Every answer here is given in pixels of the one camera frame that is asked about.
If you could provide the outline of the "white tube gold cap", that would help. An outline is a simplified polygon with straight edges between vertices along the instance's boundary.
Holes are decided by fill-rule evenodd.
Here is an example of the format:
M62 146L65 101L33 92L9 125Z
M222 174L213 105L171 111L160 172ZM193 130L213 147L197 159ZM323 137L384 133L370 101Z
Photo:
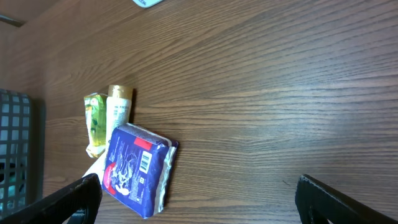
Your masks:
M129 121L132 108L133 89L128 86L110 85L106 99L106 146L102 155L92 157L96 159L85 175L95 173L100 179L104 175L104 163L109 149L113 130Z

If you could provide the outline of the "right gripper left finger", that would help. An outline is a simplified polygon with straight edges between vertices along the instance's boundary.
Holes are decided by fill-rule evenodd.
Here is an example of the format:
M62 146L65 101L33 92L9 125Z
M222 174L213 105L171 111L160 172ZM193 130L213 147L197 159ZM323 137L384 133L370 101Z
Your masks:
M1 220L4 224L68 223L94 224L102 199L102 188L95 173Z

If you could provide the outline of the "purple snack package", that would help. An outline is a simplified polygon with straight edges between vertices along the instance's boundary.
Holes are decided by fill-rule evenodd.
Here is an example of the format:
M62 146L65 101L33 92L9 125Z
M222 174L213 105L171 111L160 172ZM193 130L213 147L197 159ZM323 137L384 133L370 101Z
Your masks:
M164 209L178 142L131 123L114 129L102 188L142 218Z

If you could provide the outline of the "green drink carton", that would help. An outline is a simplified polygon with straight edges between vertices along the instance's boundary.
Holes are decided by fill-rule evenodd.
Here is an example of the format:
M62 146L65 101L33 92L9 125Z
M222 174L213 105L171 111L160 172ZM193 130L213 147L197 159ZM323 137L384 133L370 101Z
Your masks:
M89 139L86 152L90 157L99 157L105 150L107 97L103 93L92 93L84 97L85 119Z

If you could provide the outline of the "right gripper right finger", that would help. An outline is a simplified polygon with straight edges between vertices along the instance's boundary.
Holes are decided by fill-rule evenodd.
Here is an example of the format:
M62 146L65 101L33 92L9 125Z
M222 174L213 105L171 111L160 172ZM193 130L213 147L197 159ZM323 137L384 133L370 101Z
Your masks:
M295 204L302 223L397 224L397 220L371 209L307 174L299 177Z

